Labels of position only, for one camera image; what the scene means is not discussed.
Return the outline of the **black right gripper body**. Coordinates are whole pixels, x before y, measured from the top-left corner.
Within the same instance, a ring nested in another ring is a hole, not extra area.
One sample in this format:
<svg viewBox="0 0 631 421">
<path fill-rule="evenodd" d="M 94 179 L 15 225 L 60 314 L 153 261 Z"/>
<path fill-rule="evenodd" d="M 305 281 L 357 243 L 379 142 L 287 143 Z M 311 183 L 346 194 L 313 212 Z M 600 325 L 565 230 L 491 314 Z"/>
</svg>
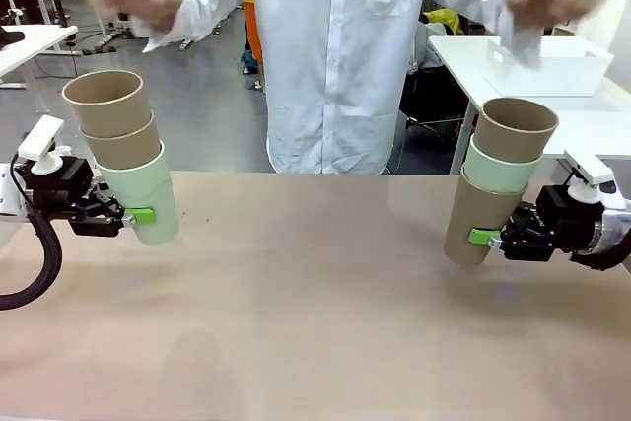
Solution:
<svg viewBox="0 0 631 421">
<path fill-rule="evenodd" d="M 600 234 L 604 207 L 580 202 L 567 185 L 544 186 L 533 203 L 522 201 L 500 234 L 508 260 L 547 262 L 552 253 L 587 251 Z"/>
</svg>

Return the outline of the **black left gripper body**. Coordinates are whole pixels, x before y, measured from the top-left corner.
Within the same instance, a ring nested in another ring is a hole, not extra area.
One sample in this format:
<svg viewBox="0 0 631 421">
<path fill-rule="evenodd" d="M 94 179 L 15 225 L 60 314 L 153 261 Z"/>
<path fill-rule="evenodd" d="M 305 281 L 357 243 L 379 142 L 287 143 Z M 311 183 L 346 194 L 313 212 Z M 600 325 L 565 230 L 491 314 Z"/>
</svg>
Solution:
<svg viewBox="0 0 631 421">
<path fill-rule="evenodd" d="M 63 157 L 49 175 L 36 175 L 35 162 L 26 161 L 22 179 L 35 209 L 48 220 L 67 221 L 75 235 L 114 238 L 123 228 L 123 207 L 87 159 Z"/>
</svg>

